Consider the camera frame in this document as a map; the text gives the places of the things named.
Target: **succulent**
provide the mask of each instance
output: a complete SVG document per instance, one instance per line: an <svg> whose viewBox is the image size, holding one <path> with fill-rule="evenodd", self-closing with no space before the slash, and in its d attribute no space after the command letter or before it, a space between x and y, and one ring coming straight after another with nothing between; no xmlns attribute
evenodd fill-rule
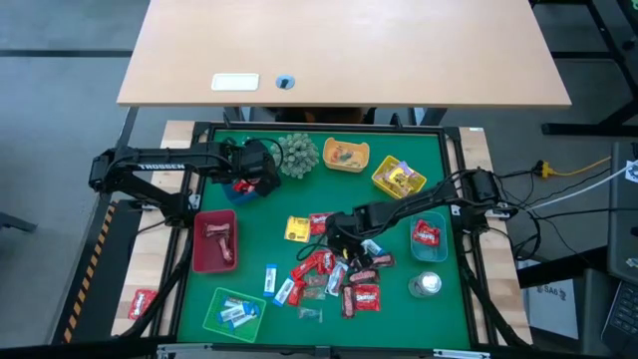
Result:
<svg viewBox="0 0 638 359"><path fill-rule="evenodd" d="M279 145L283 150L283 164L281 172L295 179L303 179L305 173L319 163L319 150L307 134L288 135L279 138ZM276 145L270 147L272 156L279 166L282 154Z"/></svg>

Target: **yellow packet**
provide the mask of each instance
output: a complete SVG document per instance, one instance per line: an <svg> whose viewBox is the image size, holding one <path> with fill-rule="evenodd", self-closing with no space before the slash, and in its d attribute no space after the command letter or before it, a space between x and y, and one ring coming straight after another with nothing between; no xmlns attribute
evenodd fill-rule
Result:
<svg viewBox="0 0 638 359"><path fill-rule="evenodd" d="M308 239L310 239L310 220L308 218L289 216L284 239L308 242Z"/></svg>

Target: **gray floor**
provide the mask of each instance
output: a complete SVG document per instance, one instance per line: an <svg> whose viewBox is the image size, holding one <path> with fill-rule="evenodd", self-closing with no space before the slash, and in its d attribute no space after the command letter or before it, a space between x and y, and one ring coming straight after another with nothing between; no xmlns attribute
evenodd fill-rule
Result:
<svg viewBox="0 0 638 359"><path fill-rule="evenodd" d="M630 29L614 2L598 4L613 35L628 38ZM4 0L0 48L130 49L147 5L142 0ZM552 50L602 49L584 8L539 6L535 14ZM636 54L630 62L638 69ZM0 347L48 340L95 199L87 187L91 158L115 143L124 120L116 97L127 63L0 58L0 167L5 169L0 210L39 224L33 234L0 231ZM569 110L451 110L443 125L484 127L494 168L501 174L527 169L540 159L569 171L608 156L609 139L544 137L539 124L601 120L630 98L622 76L606 62L559 61L557 66L573 102ZM381 112L379 122L388 122L393 112ZM142 109L131 143L156 147L166 120L219 119L220 109ZM532 198L581 178L537 180ZM524 196L528 181L510 179L506 186ZM604 207L607 198L607 187L601 187L540 213ZM605 214L563 217L556 224L577 250L606 240ZM508 229L515 241L532 233L522 216ZM570 253L550 227L544 225L543 234L541 256Z"/></svg>

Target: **wooden table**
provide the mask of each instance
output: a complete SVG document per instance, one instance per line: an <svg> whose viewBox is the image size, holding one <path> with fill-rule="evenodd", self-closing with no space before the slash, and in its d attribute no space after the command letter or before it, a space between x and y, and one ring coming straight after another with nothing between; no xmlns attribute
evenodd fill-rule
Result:
<svg viewBox="0 0 638 359"><path fill-rule="evenodd" d="M193 124L194 122L168 122L161 146L163 148L187 148L190 145ZM483 130L462 128L461 137L467 168L481 167L486 170L491 170L491 160L489 158L489 151ZM457 162L452 141L448 141L448 146L452 171L455 171ZM177 192L179 191L181 179L182 173L180 172L155 172L153 174L152 183L168 192ZM197 178L193 175L193 179L191 180L192 188L194 188L196 181ZM156 223L160 220L161 214L158 211L145 212L142 216L140 227ZM489 219L488 224L491 227L506 231L504 223L499 220ZM135 291L140 288L158 288L169 236L170 228L165 226L146 231L138 236L131 256L131 262L129 264L129 270L112 334L121 334L133 324L133 320L128 319L128 314ZM175 261L181 256L184 239L185 230L182 231L180 237L178 251L175 254ZM531 343L529 326L522 305L520 289L518 288L516 268L507 238L491 231L482 234L480 242L491 300L518 336L528 343ZM474 265L470 255L468 259L471 265ZM167 324L172 315L173 296L174 293L170 295L164 306L159 334L167 334ZM482 310L475 297L474 306L478 340L480 343L486 343L487 337L484 330Z"/></svg>
<svg viewBox="0 0 638 359"><path fill-rule="evenodd" d="M258 89L213 91L219 73ZM118 103L570 105L527 0L153 0Z"/></svg>

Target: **black metal stand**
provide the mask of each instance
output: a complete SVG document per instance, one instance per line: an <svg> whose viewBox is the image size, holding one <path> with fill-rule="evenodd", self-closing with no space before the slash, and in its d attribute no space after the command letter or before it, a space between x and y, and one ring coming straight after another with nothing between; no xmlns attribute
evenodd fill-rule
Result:
<svg viewBox="0 0 638 359"><path fill-rule="evenodd" d="M638 29L635 19L626 6L631 6L629 1L622 2L618 0L618 6L623 11L627 22L631 25L634 33ZM537 4L561 4L561 5L584 5L587 7L591 18L593 19L602 40L607 47L604 52L552 52L551 56L556 59L568 60L612 60L618 66L623 78L627 82L627 86L631 91L633 100L623 106L620 110L611 114L607 119L594 125L584 124L543 124L541 130L544 135L569 135L569 136L609 136L609 137L638 137L638 126L623 125L635 115L638 115L638 85L634 81L625 57L616 47L616 44L609 33L607 25L603 21L600 13L596 9L592 0L533 0L530 1L531 7Z"/></svg>

